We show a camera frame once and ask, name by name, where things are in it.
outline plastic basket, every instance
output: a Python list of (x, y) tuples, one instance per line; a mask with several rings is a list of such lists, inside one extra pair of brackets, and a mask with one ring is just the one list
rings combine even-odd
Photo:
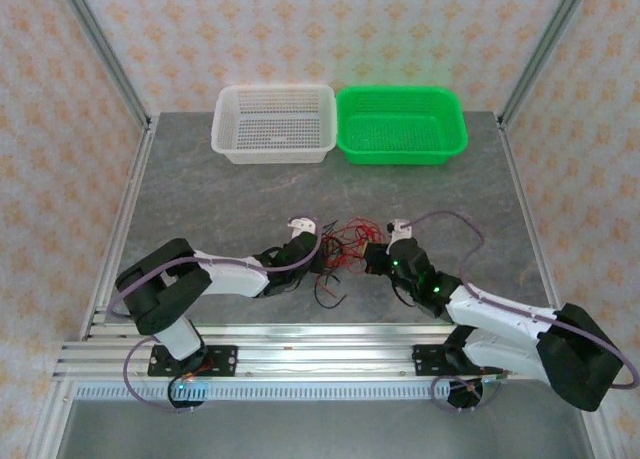
[(329, 86), (230, 86), (216, 103), (211, 147), (234, 164), (321, 162), (336, 127)]
[(349, 87), (337, 103), (338, 147), (354, 164), (443, 164), (467, 147), (460, 102), (447, 89)]

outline green basket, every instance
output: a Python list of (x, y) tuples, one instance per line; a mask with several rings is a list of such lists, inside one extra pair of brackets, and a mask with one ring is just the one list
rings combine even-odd
[(467, 147), (460, 102), (440, 87), (348, 87), (338, 147), (353, 164), (444, 164)]

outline robotic arm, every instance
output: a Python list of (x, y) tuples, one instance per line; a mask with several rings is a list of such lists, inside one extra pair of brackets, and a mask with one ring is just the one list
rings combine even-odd
[[(184, 316), (200, 295), (270, 296), (295, 287), (308, 272), (322, 273), (322, 248), (314, 253), (320, 241), (314, 221), (298, 218), (289, 226), (290, 242), (241, 260), (211, 256), (193, 250), (185, 239), (174, 239), (124, 271), (116, 287), (121, 294), (134, 289), (124, 302), (139, 333), (162, 342), (180, 374), (201, 368), (208, 349)], [(388, 231), (388, 244), (365, 247), (366, 272), (389, 277), (394, 291), (409, 294), (424, 313), (458, 325), (443, 344), (449, 370), (461, 375), (487, 368), (524, 374), (549, 384), (575, 407), (598, 408), (623, 364), (593, 339), (567, 330), (579, 329), (613, 346), (583, 309), (571, 304), (560, 311), (527, 306), (465, 285), (431, 265), (408, 221), (395, 220)], [(142, 281), (170, 261), (181, 263)], [(142, 284), (133, 287), (136, 282)], [(430, 358), (421, 361), (419, 368), (429, 373)]]

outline white basket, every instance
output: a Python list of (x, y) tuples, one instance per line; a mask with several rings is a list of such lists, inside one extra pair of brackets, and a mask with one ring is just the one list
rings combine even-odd
[(211, 147), (234, 164), (321, 162), (336, 145), (336, 99), (324, 85), (229, 86)]

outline wallpaper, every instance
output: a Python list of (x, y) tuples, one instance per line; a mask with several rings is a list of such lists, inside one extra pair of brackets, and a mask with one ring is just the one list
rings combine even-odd
[[(509, 138), (560, 299), (640, 366), (640, 0), (584, 0)], [(620, 382), (629, 380), (621, 373)], [(640, 457), (640, 390), (602, 409)]]
[(0, 457), (77, 340), (140, 128), (64, 0), (0, 0)]
[(231, 84), (437, 85), (501, 110), (560, 0), (88, 0), (151, 114)]

